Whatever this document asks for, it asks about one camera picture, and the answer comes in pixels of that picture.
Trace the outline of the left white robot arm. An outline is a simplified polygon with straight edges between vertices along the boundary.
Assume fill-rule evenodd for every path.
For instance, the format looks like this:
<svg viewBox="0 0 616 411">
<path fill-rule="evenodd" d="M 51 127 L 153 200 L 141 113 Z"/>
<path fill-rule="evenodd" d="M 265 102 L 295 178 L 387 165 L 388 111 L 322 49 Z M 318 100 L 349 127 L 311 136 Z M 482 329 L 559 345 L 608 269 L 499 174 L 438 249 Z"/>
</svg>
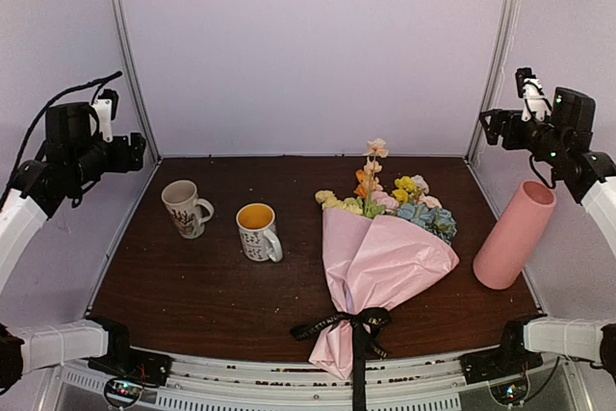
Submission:
<svg viewBox="0 0 616 411">
<path fill-rule="evenodd" d="M 45 140 L 33 160 L 12 173 L 1 208 L 1 281 L 9 277 L 30 241 L 64 200 L 78 207 L 106 173 L 143 167 L 145 137 L 137 132 L 116 136 L 116 103 L 98 99 L 44 111 Z M 105 318 L 41 328 L 1 328 L 1 390 L 29 372 L 73 359 L 101 358 L 118 376 L 139 365 L 126 326 Z"/>
</svg>

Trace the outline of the pink wrapping paper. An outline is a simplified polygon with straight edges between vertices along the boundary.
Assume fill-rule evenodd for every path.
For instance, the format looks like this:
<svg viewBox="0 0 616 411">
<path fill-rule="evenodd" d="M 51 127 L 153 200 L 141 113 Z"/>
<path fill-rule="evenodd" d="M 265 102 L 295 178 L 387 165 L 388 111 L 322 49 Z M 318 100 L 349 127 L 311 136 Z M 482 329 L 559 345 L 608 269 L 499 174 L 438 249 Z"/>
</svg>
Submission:
<svg viewBox="0 0 616 411">
<path fill-rule="evenodd" d="M 440 238 L 403 218 L 322 214 L 322 261 L 337 312 L 393 310 L 430 288 L 459 263 Z"/>
</svg>

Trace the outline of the white mug yellow inside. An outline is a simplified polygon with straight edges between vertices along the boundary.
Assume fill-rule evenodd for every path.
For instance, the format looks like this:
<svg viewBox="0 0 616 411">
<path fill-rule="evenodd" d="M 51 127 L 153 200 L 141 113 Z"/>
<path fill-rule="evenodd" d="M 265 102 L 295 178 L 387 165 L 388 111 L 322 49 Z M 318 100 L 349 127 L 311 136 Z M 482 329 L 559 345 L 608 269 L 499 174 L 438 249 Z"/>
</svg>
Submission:
<svg viewBox="0 0 616 411">
<path fill-rule="evenodd" d="M 244 256 L 253 262 L 278 263 L 283 259 L 282 244 L 277 236 L 276 215 L 264 203 L 251 203 L 236 214 Z"/>
</svg>

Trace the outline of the artificial flower bunch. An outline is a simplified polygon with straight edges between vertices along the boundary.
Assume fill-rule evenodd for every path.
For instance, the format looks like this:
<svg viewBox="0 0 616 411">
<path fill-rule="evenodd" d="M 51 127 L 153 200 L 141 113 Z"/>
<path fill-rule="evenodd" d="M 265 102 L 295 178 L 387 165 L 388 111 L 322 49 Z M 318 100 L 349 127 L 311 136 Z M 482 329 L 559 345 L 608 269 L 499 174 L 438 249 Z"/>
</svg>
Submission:
<svg viewBox="0 0 616 411">
<path fill-rule="evenodd" d="M 378 174 L 380 161 L 389 156 L 387 142 L 381 138 L 367 142 L 363 153 L 364 165 L 355 171 L 357 185 L 353 195 L 338 197 L 329 190 L 319 190 L 315 199 L 321 208 L 339 209 L 354 215 L 374 219 L 379 216 L 402 218 L 451 244 L 457 234 L 457 223 L 452 212 L 430 194 L 430 188 L 421 175 L 402 175 L 394 180 L 394 189 L 386 192 Z"/>
</svg>

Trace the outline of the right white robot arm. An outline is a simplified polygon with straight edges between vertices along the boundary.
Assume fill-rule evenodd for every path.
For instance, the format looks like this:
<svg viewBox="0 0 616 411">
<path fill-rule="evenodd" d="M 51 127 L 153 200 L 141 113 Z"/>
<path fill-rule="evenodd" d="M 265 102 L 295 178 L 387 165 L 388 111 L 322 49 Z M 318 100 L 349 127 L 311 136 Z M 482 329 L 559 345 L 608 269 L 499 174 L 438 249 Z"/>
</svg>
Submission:
<svg viewBox="0 0 616 411">
<path fill-rule="evenodd" d="M 494 109 L 479 122 L 489 144 L 502 141 L 507 150 L 524 149 L 529 160 L 551 167 L 552 182 L 562 181 L 573 200 L 593 218 L 611 248 L 615 247 L 615 162 L 590 149 L 596 104 L 576 90 L 557 88 L 552 112 L 544 120 L 523 120 L 523 112 Z M 576 358 L 615 374 L 615 322 L 573 321 L 536 316 L 509 322 L 503 346 L 494 352 L 498 371 L 514 373 L 530 353 Z"/>
</svg>

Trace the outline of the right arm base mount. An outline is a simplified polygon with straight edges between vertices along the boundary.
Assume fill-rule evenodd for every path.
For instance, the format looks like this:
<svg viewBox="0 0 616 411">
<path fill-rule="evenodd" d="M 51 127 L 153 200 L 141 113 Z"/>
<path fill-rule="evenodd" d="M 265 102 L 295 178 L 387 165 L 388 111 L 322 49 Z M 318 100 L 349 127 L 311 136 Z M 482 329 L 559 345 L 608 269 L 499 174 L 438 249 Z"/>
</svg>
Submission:
<svg viewBox="0 0 616 411">
<path fill-rule="evenodd" d="M 509 354 L 492 348 L 464 354 L 460 364 L 468 385 L 486 382 L 499 405 L 522 405 L 530 397 L 529 372 L 543 365 L 539 353 Z"/>
</svg>

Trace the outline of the left aluminium frame post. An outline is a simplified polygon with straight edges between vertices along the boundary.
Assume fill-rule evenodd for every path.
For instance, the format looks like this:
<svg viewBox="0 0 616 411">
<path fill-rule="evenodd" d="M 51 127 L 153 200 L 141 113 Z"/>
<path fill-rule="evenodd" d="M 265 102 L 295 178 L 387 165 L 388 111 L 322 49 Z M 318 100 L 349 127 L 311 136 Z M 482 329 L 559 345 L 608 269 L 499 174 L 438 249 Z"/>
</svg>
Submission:
<svg viewBox="0 0 616 411">
<path fill-rule="evenodd" d="M 149 156 L 153 164 L 157 165 L 161 161 L 161 154 L 155 141 L 153 128 L 145 108 L 145 102 L 141 90 L 141 83 L 136 67 L 136 62 L 131 47 L 129 28 L 123 0 L 110 0 L 115 23 L 115 32 L 119 43 L 120 55 L 123 64 L 123 72 L 127 82 L 128 90 L 134 102 L 135 111 L 139 126 L 145 136 Z"/>
</svg>

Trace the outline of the white mug floral print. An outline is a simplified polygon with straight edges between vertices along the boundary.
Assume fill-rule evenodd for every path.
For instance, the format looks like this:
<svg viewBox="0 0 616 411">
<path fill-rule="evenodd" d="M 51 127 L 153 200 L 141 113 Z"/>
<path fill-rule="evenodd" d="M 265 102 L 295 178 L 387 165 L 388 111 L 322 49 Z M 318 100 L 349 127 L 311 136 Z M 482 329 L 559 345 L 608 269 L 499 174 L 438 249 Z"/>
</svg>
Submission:
<svg viewBox="0 0 616 411">
<path fill-rule="evenodd" d="M 190 180 L 176 180 L 163 189 L 161 199 L 180 236 L 193 240 L 205 231 L 205 224 L 214 217 L 215 208 L 198 194 Z"/>
</svg>

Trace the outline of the pink cylindrical vase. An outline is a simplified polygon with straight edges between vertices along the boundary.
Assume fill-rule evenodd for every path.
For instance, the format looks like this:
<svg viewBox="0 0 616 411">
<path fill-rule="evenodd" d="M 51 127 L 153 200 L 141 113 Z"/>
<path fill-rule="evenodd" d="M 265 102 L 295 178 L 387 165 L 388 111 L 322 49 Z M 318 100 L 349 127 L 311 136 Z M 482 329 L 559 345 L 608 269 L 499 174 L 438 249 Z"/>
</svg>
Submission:
<svg viewBox="0 0 616 411">
<path fill-rule="evenodd" d="M 508 289 L 540 242 L 555 205 L 545 185 L 523 182 L 475 256 L 476 279 L 492 290 Z"/>
</svg>

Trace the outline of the front aluminium rail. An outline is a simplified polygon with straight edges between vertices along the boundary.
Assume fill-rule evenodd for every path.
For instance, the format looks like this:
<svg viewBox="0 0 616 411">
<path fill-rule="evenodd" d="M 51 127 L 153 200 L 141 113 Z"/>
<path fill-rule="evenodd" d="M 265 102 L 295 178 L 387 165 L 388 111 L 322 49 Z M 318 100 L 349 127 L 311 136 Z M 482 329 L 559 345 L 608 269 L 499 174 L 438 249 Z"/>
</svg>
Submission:
<svg viewBox="0 0 616 411">
<path fill-rule="evenodd" d="M 458 353 L 371 361 L 366 371 L 371 410 L 505 410 L 504 393 L 527 385 L 525 410 L 590 410 L 576 365 L 544 355 L 525 374 L 470 383 Z M 109 410 L 109 377 L 74 361 L 46 376 L 38 410 Z M 259 363 L 176 355 L 164 385 L 146 389 L 131 410 L 348 410 L 352 385 L 302 363 Z"/>
</svg>

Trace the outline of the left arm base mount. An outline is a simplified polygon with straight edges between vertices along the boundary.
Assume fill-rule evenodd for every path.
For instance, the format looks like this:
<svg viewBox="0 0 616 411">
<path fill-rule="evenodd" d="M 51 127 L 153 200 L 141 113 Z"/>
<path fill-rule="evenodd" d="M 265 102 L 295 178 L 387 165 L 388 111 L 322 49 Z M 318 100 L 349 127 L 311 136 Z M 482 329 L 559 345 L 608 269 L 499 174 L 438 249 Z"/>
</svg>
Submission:
<svg viewBox="0 0 616 411">
<path fill-rule="evenodd" d="M 138 349 L 131 349 L 126 361 L 111 355 L 88 359 L 90 369 L 109 376 L 103 398 L 118 410 L 136 405 L 147 392 L 165 386 L 171 365 L 168 355 Z"/>
</svg>

